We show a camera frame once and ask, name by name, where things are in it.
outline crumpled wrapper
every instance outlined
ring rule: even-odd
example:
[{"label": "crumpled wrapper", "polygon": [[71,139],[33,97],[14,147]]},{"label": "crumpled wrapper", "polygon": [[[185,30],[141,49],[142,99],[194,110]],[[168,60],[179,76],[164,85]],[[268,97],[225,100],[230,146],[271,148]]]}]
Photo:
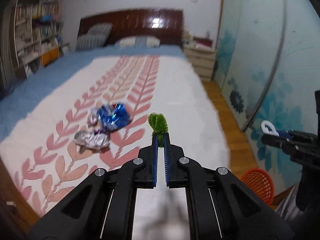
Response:
[{"label": "crumpled wrapper", "polygon": [[88,149],[100,150],[109,146],[110,137],[105,133],[79,131],[75,134],[74,142]]},{"label": "crumpled wrapper", "polygon": [[125,105],[103,105],[100,109],[92,110],[90,123],[100,122],[103,132],[119,130],[130,123],[130,116],[125,109]]}]

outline metal screw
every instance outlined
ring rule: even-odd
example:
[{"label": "metal screw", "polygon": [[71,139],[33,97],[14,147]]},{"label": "metal screw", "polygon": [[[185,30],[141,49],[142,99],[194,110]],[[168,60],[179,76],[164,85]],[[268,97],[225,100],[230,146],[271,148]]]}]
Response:
[{"label": "metal screw", "polygon": [[96,175],[96,176],[102,176],[103,174],[104,174],[104,169],[97,169],[95,172],[94,172],[94,174]]},{"label": "metal screw", "polygon": [[182,164],[187,164],[189,162],[189,159],[187,157],[181,157],[179,159],[179,162],[181,162]]},{"label": "metal screw", "polygon": [[143,160],[141,158],[135,158],[133,160],[133,163],[136,164],[136,165],[139,165],[139,164],[142,164],[143,163]]},{"label": "metal screw", "polygon": [[228,169],[225,168],[225,167],[220,167],[218,169],[218,172],[221,174],[221,175],[226,175],[228,173]]}]

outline wooden headboard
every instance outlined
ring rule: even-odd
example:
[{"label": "wooden headboard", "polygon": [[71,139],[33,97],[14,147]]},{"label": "wooden headboard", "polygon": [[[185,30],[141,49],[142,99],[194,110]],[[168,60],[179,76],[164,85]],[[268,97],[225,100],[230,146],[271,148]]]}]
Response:
[{"label": "wooden headboard", "polygon": [[181,45],[183,11],[175,9],[132,9],[104,13],[82,18],[78,36],[86,34],[98,23],[112,23],[113,27],[105,46],[121,38],[135,35],[151,35],[161,44]]}]

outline silver foil wrapper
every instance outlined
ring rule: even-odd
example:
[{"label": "silver foil wrapper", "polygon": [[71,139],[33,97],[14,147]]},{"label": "silver foil wrapper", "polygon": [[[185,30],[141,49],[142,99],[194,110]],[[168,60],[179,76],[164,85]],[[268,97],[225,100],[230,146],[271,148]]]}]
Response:
[{"label": "silver foil wrapper", "polygon": [[110,138],[108,134],[79,131],[75,134],[74,142],[77,145],[88,149],[100,150],[109,146]]},{"label": "silver foil wrapper", "polygon": [[98,124],[99,119],[94,114],[90,114],[88,117],[88,125],[89,126],[95,126]]}]

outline striped pillow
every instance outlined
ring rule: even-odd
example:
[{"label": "striped pillow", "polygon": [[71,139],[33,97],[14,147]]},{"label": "striped pillow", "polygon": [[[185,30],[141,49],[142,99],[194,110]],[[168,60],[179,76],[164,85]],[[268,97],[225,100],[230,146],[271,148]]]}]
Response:
[{"label": "striped pillow", "polygon": [[106,40],[107,40],[106,35],[84,34],[78,37],[76,50],[89,50],[89,49],[99,48],[106,43]]},{"label": "striped pillow", "polygon": [[154,36],[130,36],[122,38],[115,43],[115,47],[140,47],[157,48],[160,46],[160,40]]},{"label": "striped pillow", "polygon": [[101,23],[101,24],[96,24],[94,26],[92,26],[89,30],[88,30],[88,34],[92,35],[92,34],[104,34],[107,37],[109,36],[110,32],[112,29],[112,24],[111,23]]}]

